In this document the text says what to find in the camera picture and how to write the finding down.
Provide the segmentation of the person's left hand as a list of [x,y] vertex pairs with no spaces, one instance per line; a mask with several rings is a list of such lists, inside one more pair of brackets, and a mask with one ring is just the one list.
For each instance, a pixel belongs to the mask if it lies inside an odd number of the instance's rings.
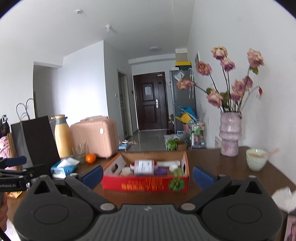
[[6,231],[6,223],[8,220],[7,212],[8,212],[7,196],[4,195],[1,202],[1,207],[0,207],[0,227],[4,232]]

